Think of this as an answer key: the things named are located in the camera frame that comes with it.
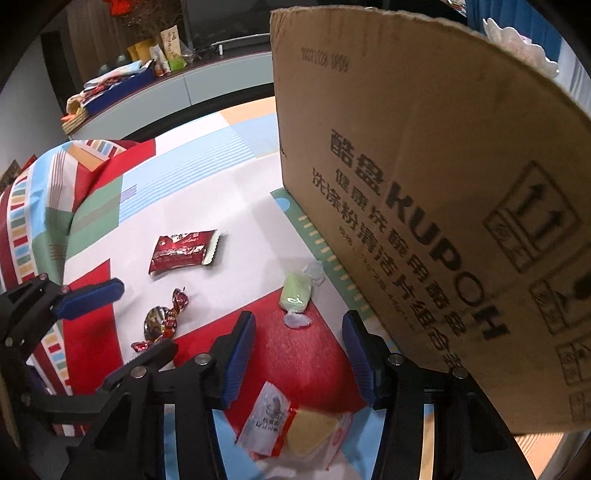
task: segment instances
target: blue gripper pad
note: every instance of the blue gripper pad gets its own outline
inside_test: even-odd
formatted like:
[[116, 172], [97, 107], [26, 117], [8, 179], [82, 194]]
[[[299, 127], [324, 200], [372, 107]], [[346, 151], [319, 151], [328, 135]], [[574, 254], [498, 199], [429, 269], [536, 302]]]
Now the blue gripper pad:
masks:
[[226, 365], [225, 381], [222, 391], [222, 405], [228, 408], [238, 398], [246, 365], [255, 344], [255, 316], [251, 312], [242, 312], [235, 329], [239, 328], [235, 346]]
[[123, 282], [118, 278], [111, 278], [103, 283], [88, 285], [64, 295], [53, 312], [57, 319], [74, 320], [119, 300], [124, 291]]
[[385, 361], [390, 350], [381, 337], [368, 333], [356, 310], [343, 316], [343, 341], [361, 398], [376, 407], [388, 389]]

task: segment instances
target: beige paper box with writing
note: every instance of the beige paper box with writing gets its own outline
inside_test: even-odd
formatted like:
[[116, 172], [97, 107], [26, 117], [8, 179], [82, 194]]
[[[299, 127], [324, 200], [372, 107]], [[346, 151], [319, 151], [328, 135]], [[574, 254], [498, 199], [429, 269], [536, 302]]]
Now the beige paper box with writing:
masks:
[[514, 433], [591, 426], [591, 122], [451, 23], [275, 11], [286, 188], [402, 351]]

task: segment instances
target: dark red candy packet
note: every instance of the dark red candy packet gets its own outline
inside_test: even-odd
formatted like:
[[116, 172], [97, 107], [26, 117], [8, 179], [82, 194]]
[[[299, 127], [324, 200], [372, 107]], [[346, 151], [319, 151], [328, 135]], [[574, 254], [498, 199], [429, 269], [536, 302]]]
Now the dark red candy packet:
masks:
[[161, 236], [152, 254], [149, 274], [188, 265], [209, 265], [216, 253], [219, 230]]

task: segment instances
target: blue circle on tablecloth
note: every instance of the blue circle on tablecloth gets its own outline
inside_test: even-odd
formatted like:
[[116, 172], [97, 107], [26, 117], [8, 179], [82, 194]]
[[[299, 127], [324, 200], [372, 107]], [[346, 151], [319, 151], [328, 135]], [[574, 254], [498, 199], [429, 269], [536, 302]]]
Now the blue circle on tablecloth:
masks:
[[291, 206], [290, 201], [283, 197], [277, 197], [275, 201], [277, 202], [277, 205], [279, 205], [279, 208], [284, 212], [286, 212], [287, 209]]

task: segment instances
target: blue curtain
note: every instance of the blue curtain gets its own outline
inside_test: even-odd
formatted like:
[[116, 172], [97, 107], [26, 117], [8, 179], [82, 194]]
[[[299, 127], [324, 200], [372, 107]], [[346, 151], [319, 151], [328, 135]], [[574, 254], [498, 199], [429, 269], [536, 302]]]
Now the blue curtain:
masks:
[[466, 0], [468, 26], [484, 33], [483, 18], [492, 18], [501, 28], [514, 27], [544, 48], [550, 60], [558, 61], [562, 37], [527, 0]]

